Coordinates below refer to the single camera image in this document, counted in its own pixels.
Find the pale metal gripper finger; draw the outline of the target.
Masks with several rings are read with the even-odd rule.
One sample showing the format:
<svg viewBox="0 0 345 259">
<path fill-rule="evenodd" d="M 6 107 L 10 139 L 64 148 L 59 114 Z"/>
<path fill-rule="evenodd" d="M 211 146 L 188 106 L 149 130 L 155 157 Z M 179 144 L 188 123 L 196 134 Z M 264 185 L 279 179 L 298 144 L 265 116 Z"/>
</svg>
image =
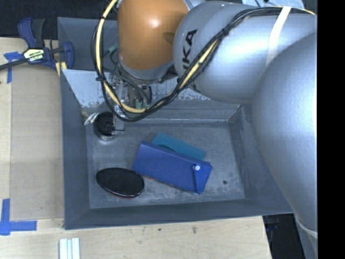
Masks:
<svg viewBox="0 0 345 259">
<path fill-rule="evenodd" d="M 125 115 L 123 113 L 113 114 L 113 132 L 123 132 L 125 130 Z"/>
</svg>

